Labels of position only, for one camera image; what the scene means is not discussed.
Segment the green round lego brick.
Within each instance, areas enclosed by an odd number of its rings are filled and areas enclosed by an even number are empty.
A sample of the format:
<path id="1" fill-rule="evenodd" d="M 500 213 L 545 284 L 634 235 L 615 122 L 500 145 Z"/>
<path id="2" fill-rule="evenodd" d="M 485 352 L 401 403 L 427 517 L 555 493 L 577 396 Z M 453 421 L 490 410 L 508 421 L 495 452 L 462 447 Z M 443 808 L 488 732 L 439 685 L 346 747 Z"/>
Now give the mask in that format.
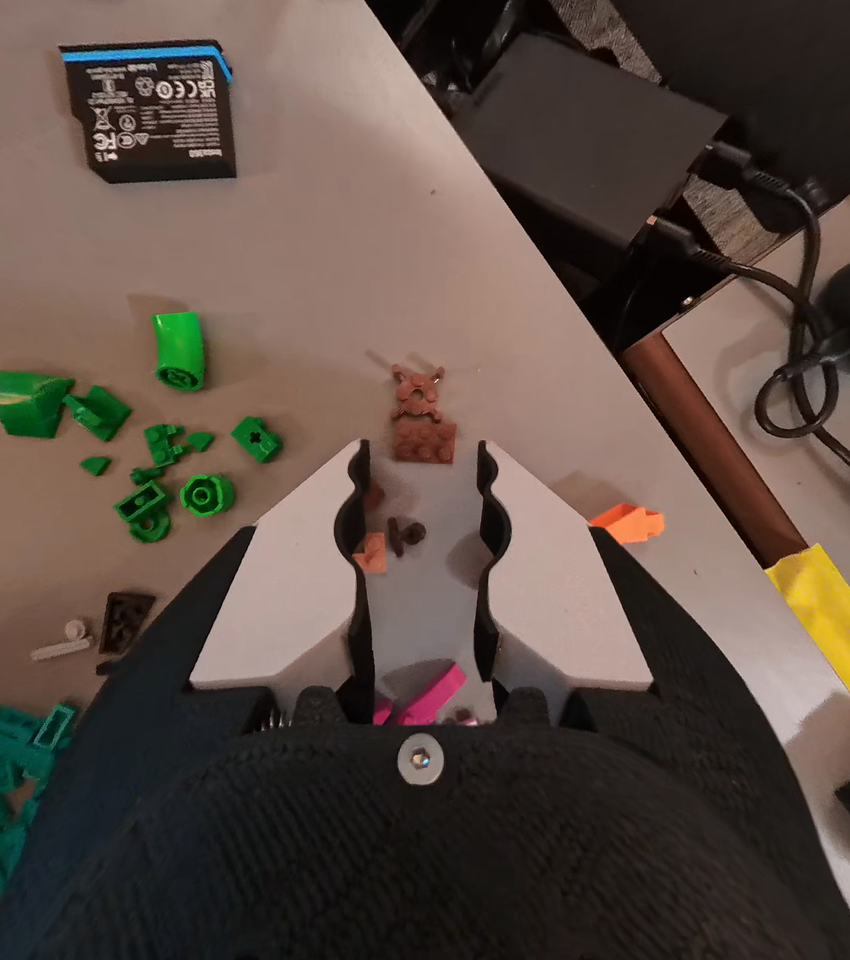
<path id="1" fill-rule="evenodd" d="M 223 474 L 194 474 L 181 487 L 179 502 L 193 516 L 206 519 L 230 510 L 236 491 Z"/>

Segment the large green slope brick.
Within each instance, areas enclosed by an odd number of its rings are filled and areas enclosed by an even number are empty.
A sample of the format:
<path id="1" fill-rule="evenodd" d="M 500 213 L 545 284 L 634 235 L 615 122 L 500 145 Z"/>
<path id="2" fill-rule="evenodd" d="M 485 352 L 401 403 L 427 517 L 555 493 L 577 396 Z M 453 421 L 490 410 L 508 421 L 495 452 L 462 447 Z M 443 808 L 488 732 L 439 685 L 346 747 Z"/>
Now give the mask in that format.
<path id="1" fill-rule="evenodd" d="M 0 423 L 10 436 L 52 439 L 73 378 L 0 370 Z"/>

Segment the dark brown lego piece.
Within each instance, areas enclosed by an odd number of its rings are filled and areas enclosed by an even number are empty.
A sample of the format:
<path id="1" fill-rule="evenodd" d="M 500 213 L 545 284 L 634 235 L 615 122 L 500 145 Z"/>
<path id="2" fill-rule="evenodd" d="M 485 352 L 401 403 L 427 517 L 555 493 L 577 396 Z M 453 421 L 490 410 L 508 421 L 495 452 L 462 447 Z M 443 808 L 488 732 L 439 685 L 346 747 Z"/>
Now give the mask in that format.
<path id="1" fill-rule="evenodd" d="M 395 516 L 386 520 L 386 539 L 396 558 L 404 557 L 407 547 L 417 546 L 427 535 L 427 528 L 421 522 L 410 522 L 402 526 Z"/>

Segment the green plate with clip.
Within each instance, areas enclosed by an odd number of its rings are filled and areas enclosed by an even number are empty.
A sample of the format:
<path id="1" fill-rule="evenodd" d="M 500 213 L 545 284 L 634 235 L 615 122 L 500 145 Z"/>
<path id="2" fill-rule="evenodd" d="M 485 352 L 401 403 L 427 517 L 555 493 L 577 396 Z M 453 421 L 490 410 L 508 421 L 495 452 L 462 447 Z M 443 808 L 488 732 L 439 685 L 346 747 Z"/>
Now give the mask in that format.
<path id="1" fill-rule="evenodd" d="M 188 444 L 179 441 L 183 434 L 181 425 L 155 424 L 144 428 L 143 436 L 154 468 L 173 466 L 189 451 Z"/>

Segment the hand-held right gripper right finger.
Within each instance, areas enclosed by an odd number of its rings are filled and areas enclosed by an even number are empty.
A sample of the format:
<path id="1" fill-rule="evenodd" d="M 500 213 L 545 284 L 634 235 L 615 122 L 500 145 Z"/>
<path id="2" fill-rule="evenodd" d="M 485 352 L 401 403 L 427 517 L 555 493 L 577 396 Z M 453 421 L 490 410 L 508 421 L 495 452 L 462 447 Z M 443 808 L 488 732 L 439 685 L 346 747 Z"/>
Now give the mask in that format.
<path id="1" fill-rule="evenodd" d="M 540 690 L 561 714 L 575 690 L 647 692 L 650 669 L 592 526 L 495 442 L 477 453 L 479 676 L 507 693 Z"/>

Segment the dark electronics box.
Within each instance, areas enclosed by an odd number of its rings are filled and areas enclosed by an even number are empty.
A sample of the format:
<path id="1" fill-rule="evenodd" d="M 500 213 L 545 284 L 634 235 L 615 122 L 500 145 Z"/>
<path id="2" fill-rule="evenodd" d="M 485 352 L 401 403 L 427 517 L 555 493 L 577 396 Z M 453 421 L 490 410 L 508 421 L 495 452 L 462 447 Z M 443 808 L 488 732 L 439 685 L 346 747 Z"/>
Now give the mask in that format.
<path id="1" fill-rule="evenodd" d="M 505 196 L 615 256 L 680 194 L 727 121 L 557 38 L 523 32 L 453 126 Z"/>

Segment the green bracket lego piece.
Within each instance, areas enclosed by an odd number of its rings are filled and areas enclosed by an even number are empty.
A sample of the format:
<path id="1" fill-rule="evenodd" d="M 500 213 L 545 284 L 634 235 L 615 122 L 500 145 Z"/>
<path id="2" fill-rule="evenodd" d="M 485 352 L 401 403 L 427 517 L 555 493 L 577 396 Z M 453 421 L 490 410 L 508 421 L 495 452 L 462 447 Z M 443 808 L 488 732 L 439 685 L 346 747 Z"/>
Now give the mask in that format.
<path id="1" fill-rule="evenodd" d="M 103 443 L 115 438 L 132 414 L 131 407 L 98 385 L 92 386 L 84 396 L 70 392 L 63 402 L 75 421 Z"/>

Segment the green brick with round hole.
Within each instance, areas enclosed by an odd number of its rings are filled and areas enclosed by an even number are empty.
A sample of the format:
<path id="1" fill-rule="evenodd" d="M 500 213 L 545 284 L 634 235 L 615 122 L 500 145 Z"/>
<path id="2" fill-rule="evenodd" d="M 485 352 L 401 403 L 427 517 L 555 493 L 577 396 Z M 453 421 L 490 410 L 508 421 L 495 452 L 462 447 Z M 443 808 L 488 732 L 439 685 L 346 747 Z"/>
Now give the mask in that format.
<path id="1" fill-rule="evenodd" d="M 168 502 L 167 492 L 156 481 L 150 481 L 120 499 L 114 510 L 134 540 L 151 545 L 170 532 Z"/>

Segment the reddish brown round barred plate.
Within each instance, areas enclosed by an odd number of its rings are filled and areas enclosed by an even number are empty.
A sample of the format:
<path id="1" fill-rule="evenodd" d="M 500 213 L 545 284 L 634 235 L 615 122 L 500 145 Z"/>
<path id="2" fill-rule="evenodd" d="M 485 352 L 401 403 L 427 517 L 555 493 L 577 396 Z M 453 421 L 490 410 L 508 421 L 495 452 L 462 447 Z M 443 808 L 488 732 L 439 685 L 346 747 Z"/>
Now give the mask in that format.
<path id="1" fill-rule="evenodd" d="M 443 414 L 437 406 L 437 384 L 445 375 L 444 367 L 437 367 L 432 373 L 426 374 L 394 364 L 391 371 L 397 383 L 396 406 L 390 414 L 391 419 L 427 416 L 435 423 L 441 422 Z"/>

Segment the green brick with cross hole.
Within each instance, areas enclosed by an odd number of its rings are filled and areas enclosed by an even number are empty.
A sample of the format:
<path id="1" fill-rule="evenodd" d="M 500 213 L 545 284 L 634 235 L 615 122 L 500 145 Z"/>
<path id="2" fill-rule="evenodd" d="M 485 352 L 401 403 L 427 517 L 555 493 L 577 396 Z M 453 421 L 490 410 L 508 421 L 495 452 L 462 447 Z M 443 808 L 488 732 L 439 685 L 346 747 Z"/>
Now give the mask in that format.
<path id="1" fill-rule="evenodd" d="M 269 430 L 265 421 L 255 415 L 243 418 L 233 428 L 231 436 L 258 464 L 272 462 L 284 448 L 281 436 Z"/>

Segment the light grey lego axle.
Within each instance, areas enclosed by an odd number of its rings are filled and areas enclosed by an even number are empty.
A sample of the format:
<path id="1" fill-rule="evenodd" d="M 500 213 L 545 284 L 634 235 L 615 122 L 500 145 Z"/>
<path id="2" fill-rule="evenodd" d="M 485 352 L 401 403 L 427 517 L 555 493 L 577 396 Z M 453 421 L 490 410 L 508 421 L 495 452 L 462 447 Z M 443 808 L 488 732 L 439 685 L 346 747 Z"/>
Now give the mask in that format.
<path id="1" fill-rule="evenodd" d="M 47 662 L 48 660 L 51 661 L 52 659 L 82 653 L 89 650 L 92 645 L 93 639 L 88 635 L 84 635 L 78 639 L 65 640 L 34 649 L 29 655 L 33 663 L 43 663 L 44 661 Z"/>

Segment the bright green curved cylinder brick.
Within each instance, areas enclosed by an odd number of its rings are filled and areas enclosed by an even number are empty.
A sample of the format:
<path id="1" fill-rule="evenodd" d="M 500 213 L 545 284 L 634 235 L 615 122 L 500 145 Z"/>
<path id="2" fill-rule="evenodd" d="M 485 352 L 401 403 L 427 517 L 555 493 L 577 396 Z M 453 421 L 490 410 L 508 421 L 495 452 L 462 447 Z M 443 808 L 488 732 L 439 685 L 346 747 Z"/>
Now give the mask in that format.
<path id="1" fill-rule="evenodd" d="M 155 314 L 155 377 L 179 392 L 205 387 L 206 356 L 201 320 L 193 311 Z"/>

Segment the yellow tape strip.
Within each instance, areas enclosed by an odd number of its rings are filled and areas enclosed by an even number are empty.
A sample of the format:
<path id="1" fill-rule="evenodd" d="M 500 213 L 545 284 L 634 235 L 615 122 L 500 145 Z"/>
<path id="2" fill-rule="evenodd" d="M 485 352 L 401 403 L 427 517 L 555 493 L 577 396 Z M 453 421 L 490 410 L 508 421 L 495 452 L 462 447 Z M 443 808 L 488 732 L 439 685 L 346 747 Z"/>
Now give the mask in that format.
<path id="1" fill-rule="evenodd" d="M 850 695 L 850 585 L 819 544 L 765 573 Z"/>

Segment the brown toothed brick piece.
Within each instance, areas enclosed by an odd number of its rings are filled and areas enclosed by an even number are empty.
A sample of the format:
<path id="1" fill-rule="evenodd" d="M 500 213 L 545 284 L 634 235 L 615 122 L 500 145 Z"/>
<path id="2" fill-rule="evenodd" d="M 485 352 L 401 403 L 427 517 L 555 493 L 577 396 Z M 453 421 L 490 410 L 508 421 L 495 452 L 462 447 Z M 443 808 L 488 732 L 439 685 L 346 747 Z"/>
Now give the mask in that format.
<path id="1" fill-rule="evenodd" d="M 392 458 L 396 462 L 452 465 L 457 424 L 429 416 L 401 416 L 393 422 Z"/>

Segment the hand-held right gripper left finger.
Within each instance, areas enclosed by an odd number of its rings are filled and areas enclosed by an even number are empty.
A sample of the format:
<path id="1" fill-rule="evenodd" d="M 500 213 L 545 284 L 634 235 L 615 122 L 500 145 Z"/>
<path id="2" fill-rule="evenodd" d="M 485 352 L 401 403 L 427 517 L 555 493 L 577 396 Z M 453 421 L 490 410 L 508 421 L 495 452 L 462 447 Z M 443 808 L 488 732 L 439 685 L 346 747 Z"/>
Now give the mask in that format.
<path id="1" fill-rule="evenodd" d="M 192 669 L 197 690 L 268 688 L 291 711 L 316 686 L 370 721 L 375 663 L 366 576 L 370 445 L 356 439 L 264 513 Z"/>

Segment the orange wedge lego piece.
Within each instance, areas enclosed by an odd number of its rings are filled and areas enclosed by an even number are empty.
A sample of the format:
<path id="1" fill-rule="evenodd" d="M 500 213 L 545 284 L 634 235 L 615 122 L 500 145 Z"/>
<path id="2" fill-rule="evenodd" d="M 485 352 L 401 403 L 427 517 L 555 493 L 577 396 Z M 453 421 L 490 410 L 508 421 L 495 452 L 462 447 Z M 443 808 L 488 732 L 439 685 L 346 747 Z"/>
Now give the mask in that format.
<path id="1" fill-rule="evenodd" d="M 605 530 L 622 546 L 645 543 L 666 529 L 660 512 L 628 503 L 620 503 L 591 518 L 589 524 Z"/>

